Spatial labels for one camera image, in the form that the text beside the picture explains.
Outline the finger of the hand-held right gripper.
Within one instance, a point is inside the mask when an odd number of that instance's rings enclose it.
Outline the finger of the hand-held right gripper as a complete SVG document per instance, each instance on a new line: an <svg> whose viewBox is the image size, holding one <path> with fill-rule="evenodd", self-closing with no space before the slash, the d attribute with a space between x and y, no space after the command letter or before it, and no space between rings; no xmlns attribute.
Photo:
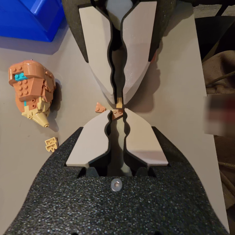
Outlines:
<svg viewBox="0 0 235 235"><path fill-rule="evenodd" d="M80 7L79 15L88 64L102 92L112 104L115 104L114 66L110 54L113 39L112 22L99 8L93 6Z"/></svg>
<svg viewBox="0 0 235 235"><path fill-rule="evenodd" d="M121 40L127 53L122 92L124 105L138 90L150 65L149 52L156 8L157 1L137 1L121 21Z"/></svg>

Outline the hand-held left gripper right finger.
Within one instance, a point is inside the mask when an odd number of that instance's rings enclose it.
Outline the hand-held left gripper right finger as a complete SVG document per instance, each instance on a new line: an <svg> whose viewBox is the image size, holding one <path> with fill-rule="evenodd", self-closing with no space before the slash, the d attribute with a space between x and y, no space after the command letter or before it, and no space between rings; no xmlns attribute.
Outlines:
<svg viewBox="0 0 235 235"><path fill-rule="evenodd" d="M129 167L167 166L168 161L151 125L125 108L124 162Z"/></svg>

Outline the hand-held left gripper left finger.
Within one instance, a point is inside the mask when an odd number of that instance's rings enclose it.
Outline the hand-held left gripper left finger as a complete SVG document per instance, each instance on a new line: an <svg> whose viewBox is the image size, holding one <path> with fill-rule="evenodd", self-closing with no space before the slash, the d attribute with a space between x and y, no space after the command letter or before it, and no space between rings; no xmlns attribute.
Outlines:
<svg viewBox="0 0 235 235"><path fill-rule="evenodd" d="M84 125L66 166L107 167L111 161L110 124L112 111L106 110Z"/></svg>

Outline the brown wedge brick plate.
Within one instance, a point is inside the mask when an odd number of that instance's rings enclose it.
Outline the brown wedge brick plate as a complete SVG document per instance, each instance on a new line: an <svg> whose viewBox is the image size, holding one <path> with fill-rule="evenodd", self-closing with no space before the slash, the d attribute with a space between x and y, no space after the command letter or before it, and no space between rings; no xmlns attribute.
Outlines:
<svg viewBox="0 0 235 235"><path fill-rule="evenodd" d="M97 102L95 112L96 113L103 113L105 111L106 111L106 108L103 105L101 105L99 102Z"/></svg>
<svg viewBox="0 0 235 235"><path fill-rule="evenodd" d="M112 110L112 120L120 118L121 116L123 116L123 109Z"/></svg>

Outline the tan brick piece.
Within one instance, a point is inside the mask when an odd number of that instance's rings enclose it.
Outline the tan brick piece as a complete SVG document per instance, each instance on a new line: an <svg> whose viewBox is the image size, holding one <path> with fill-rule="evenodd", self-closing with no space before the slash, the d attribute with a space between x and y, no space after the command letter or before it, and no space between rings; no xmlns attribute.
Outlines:
<svg viewBox="0 0 235 235"><path fill-rule="evenodd" d="M58 140L57 137L52 137L50 139L45 140L45 148L48 152L54 152L58 148Z"/></svg>

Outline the blue plastic bin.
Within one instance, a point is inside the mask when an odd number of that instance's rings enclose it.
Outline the blue plastic bin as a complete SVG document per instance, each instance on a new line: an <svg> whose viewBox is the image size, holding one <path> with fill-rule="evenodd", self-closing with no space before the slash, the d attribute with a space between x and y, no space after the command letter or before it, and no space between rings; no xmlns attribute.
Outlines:
<svg viewBox="0 0 235 235"><path fill-rule="evenodd" d="M61 0L1 0L0 36L52 42L64 18Z"/></svg>

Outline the brown brick-built animal model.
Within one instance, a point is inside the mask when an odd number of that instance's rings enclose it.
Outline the brown brick-built animal model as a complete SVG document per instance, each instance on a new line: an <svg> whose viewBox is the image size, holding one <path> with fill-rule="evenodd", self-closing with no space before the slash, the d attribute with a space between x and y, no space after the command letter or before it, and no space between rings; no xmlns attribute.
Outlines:
<svg viewBox="0 0 235 235"><path fill-rule="evenodd" d="M22 116L49 127L47 118L56 89L52 72L35 60L24 60L9 67L8 79Z"/></svg>

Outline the brown cloth bag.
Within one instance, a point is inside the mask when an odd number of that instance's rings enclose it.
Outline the brown cloth bag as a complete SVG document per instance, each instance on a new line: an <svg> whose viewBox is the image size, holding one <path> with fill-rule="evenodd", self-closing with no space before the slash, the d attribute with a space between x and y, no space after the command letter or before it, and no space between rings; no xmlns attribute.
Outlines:
<svg viewBox="0 0 235 235"><path fill-rule="evenodd" d="M202 63L207 96L204 132L214 137L225 207L235 206L235 51Z"/></svg>

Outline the black furniture frame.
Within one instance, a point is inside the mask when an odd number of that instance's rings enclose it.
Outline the black furniture frame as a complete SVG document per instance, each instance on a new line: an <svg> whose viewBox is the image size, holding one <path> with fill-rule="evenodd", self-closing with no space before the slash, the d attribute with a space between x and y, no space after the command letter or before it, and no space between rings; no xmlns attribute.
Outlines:
<svg viewBox="0 0 235 235"><path fill-rule="evenodd" d="M221 5L215 16L200 17L195 19L196 32L199 43L201 60L205 60L207 54L219 42L226 31L235 22L234 16L222 16L228 6L235 4L234 0L195 0L193 6Z"/></svg>

